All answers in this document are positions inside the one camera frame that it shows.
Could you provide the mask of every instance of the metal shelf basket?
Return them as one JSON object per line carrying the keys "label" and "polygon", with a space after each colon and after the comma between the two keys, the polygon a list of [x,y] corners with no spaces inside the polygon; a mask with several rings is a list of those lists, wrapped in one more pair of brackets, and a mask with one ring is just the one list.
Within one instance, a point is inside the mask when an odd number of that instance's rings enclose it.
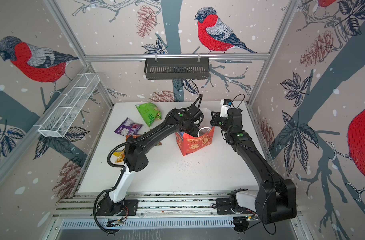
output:
{"label": "metal shelf basket", "polygon": [[100,79],[95,73],[78,75],[76,84],[64,96],[60,104],[41,125],[38,132],[45,137],[64,137],[81,108],[96,88]]}
{"label": "metal shelf basket", "polygon": [[207,79],[209,58],[147,58],[146,78],[153,79]]}

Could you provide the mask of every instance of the purple snack bag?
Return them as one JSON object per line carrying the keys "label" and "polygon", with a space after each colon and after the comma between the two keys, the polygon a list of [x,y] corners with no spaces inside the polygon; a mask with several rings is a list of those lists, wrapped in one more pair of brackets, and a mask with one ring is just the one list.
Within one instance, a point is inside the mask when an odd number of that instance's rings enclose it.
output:
{"label": "purple snack bag", "polygon": [[133,135],[136,134],[141,127],[142,124],[132,122],[132,120],[126,118],[114,132],[122,136]]}

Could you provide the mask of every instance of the gray floor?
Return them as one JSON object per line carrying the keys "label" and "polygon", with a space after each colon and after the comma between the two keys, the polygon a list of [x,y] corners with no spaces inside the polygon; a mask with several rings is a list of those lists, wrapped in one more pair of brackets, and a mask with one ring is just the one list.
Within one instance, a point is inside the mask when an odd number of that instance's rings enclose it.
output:
{"label": "gray floor", "polygon": [[[269,235],[262,223],[247,230],[245,234],[237,234],[233,228],[174,228],[152,230],[121,230],[115,236],[107,235],[99,229],[95,230],[62,230],[56,240],[297,240],[290,220],[276,223],[277,232]],[[269,232],[274,232],[273,224],[266,225]]]}

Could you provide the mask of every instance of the green snack bag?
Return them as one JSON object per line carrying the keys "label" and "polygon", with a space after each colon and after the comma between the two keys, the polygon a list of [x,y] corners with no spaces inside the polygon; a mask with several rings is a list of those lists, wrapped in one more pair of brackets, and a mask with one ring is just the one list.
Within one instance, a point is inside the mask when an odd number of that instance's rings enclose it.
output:
{"label": "green snack bag", "polygon": [[151,126],[152,122],[161,120],[161,112],[154,103],[136,105],[136,108],[148,127]]}

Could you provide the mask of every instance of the white wire rack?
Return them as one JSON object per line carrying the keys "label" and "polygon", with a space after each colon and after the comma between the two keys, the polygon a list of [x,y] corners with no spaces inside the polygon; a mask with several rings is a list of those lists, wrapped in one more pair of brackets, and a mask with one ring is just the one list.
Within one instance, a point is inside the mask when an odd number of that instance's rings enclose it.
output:
{"label": "white wire rack", "polygon": [[79,74],[78,78],[69,92],[61,93],[64,97],[60,104],[41,125],[38,132],[43,136],[64,137],[81,108],[100,82],[100,78],[95,73]]}

